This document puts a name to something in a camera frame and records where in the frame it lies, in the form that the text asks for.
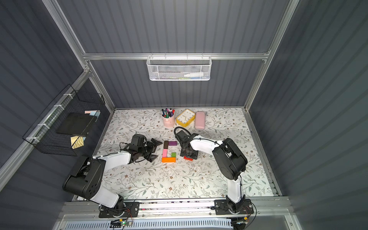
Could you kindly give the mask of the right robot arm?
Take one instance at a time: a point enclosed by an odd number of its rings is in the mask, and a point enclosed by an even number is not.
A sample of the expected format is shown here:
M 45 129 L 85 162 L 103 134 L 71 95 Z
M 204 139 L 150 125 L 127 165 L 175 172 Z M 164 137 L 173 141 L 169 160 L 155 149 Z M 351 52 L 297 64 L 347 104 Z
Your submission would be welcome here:
M 226 195 L 228 210 L 233 214 L 239 213 L 245 202 L 245 195 L 242 192 L 242 173 L 246 170 L 248 160 L 235 142 L 230 138 L 225 140 L 204 138 L 199 134 L 190 133 L 183 127 L 176 127 L 173 133 L 181 146 L 182 157 L 196 160 L 201 151 L 215 158 L 220 172 L 228 179 Z

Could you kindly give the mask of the pink block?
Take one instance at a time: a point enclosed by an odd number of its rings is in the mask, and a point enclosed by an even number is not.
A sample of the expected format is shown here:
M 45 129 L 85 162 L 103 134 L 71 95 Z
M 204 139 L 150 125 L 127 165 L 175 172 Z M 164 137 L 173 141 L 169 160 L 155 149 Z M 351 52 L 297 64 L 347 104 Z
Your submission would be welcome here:
M 167 157 L 167 153 L 168 153 L 168 150 L 167 149 L 163 149 L 163 155 L 162 155 L 162 157 L 163 158 L 166 158 Z

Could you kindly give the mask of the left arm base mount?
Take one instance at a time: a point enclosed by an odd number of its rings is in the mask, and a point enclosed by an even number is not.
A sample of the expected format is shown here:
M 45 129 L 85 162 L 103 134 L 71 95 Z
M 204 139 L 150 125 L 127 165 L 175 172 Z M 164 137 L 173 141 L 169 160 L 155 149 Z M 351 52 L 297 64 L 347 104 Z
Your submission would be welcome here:
M 135 218 L 138 216 L 140 202 L 123 202 L 119 201 L 114 208 L 99 206 L 99 218 Z

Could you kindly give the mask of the red block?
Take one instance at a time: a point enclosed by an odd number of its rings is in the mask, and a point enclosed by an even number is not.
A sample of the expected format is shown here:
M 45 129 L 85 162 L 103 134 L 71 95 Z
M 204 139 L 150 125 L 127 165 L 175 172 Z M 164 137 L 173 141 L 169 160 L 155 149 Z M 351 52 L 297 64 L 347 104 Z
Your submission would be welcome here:
M 184 159 L 185 159 L 185 160 L 188 160 L 188 161 L 193 161 L 193 159 L 188 158 L 188 157 L 186 157 L 186 156 L 184 156 Z

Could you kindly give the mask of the brown block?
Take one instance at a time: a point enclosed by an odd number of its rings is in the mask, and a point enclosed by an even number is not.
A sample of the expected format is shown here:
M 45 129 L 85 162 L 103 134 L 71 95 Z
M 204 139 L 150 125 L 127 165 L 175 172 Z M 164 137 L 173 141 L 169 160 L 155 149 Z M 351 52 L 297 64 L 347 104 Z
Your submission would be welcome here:
M 163 148 L 168 149 L 168 146 L 169 146 L 169 142 L 167 140 L 165 140 L 164 143 L 163 143 Z

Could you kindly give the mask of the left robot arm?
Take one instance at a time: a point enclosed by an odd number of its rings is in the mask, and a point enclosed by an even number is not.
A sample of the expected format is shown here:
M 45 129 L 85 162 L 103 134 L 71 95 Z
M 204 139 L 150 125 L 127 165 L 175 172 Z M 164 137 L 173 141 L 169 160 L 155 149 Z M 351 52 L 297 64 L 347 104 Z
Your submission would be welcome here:
M 158 156 L 156 148 L 163 142 L 147 140 L 144 135 L 135 134 L 118 152 L 106 155 L 81 157 L 71 169 L 62 186 L 63 190 L 93 201 L 104 208 L 117 211 L 126 209 L 124 199 L 102 185 L 105 171 L 122 165 L 136 163 L 139 158 L 153 162 Z

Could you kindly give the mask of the orange block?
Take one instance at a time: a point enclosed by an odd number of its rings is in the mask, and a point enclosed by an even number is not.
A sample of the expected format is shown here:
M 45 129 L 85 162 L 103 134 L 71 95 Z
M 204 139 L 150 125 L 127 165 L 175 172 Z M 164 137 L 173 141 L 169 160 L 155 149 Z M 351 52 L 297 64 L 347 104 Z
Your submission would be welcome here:
M 175 157 L 163 157 L 162 163 L 175 163 L 176 158 Z

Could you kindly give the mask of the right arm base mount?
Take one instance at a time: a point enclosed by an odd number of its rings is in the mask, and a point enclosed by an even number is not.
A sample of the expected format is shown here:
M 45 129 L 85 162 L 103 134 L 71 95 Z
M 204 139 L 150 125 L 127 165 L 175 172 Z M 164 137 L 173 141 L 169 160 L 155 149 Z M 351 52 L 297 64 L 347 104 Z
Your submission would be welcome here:
M 214 200 L 213 209 L 217 215 L 251 215 L 254 214 L 254 206 L 250 199 L 242 199 L 240 202 L 233 204 L 231 200 L 217 199 Z

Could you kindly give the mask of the purple block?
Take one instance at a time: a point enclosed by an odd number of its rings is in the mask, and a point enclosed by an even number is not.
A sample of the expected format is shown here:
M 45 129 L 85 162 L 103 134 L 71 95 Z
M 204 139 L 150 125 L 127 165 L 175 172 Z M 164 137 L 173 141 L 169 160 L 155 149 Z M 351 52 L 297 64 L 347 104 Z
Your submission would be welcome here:
M 170 141 L 169 146 L 177 146 L 177 141 Z

